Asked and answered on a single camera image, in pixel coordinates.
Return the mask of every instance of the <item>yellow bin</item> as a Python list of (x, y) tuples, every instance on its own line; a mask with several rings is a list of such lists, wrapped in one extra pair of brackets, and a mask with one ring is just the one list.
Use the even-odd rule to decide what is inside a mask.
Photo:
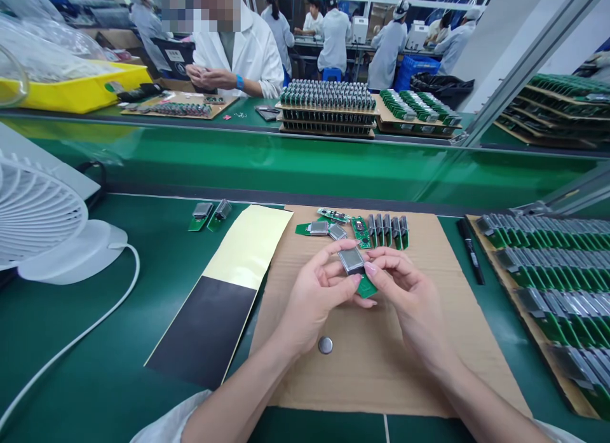
[[(132, 90), (152, 82), (145, 66), (108, 63), (121, 71), (53, 84), (30, 82), (30, 94), (19, 107), (84, 114), (118, 101), (115, 93), (106, 90), (107, 83), (119, 83), (125, 90)], [(18, 89), (19, 81), (0, 78), (2, 95), (8, 96), (7, 91), (14, 94)]]

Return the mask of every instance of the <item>white cable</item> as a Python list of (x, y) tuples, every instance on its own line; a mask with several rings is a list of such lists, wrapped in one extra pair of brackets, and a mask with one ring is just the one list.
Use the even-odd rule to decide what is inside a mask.
[(72, 348), (76, 343), (78, 343), (80, 340), (82, 340), (84, 337), (86, 337), (89, 334), (89, 332), (91, 332), (94, 328), (96, 328), (98, 325), (100, 325), (108, 316), (110, 316), (112, 313), (114, 313), (114, 310), (116, 310), (119, 306), (121, 306), (121, 303), (123, 303), (125, 301), (125, 299), (127, 297), (129, 297), (129, 294), (132, 293), (133, 287), (135, 286), (135, 283), (138, 280), (138, 276), (140, 275), (140, 256), (138, 255), (138, 252), (136, 251), (135, 247), (131, 246), (130, 244), (126, 244), (126, 243), (112, 243), (112, 244), (108, 245), (108, 247), (110, 249), (129, 248), (132, 250), (133, 256), (135, 258), (135, 272), (133, 274), (132, 283), (129, 285), (129, 289), (127, 289), (127, 292), (125, 292), (123, 297), (121, 297), (121, 299), (104, 316), (99, 318), (95, 324), (93, 324), (91, 327), (89, 327), (83, 333), (81, 333), (78, 337), (76, 337), (74, 340), (72, 340), (72, 342), (70, 344), (68, 344), (64, 349), (62, 349), (57, 354), (55, 354), (55, 356), (51, 360), (49, 360), (44, 365), (44, 367), (42, 367), (38, 371), (38, 373), (36, 373), (34, 375), (34, 377), (32, 379), (30, 379), (30, 381), (25, 385), (25, 387), (23, 389), (21, 389), (21, 392), (15, 397), (15, 399), (8, 406), (8, 408), (2, 415), (2, 418), (0, 418), (0, 435), (2, 434), (2, 429), (4, 428), (4, 424), (6, 424), (6, 422), (8, 421), (8, 418), (11, 416), (11, 413), (17, 407), (17, 405), (19, 404), (21, 399), (25, 396), (25, 394), (27, 394), (27, 392), (30, 390), (30, 388), (38, 380), (38, 378), (40, 378), (44, 374), (44, 372), (46, 372), (48, 370), (48, 368), (51, 365), (53, 365), (53, 363), (57, 359), (59, 359), (62, 355), (64, 355), (66, 352), (68, 352), (70, 350), (70, 348)]

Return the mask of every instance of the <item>yellow backing paper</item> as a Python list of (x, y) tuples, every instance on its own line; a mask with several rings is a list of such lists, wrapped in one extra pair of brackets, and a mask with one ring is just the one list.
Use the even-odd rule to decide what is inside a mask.
[(250, 205), (233, 222), (202, 276), (258, 289), (292, 213)]

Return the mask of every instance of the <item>pink fingernail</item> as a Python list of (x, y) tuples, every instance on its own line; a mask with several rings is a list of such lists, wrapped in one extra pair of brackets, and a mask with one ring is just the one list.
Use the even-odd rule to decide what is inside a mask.
[(371, 276), (375, 276), (375, 273), (377, 273), (377, 266), (373, 265), (371, 262), (364, 262), (364, 268)]

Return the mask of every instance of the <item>fan grille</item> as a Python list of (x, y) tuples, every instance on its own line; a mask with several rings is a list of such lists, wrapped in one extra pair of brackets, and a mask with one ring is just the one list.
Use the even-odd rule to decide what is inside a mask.
[(0, 149), (0, 270), (78, 235), (87, 217), (83, 200), (51, 170)]

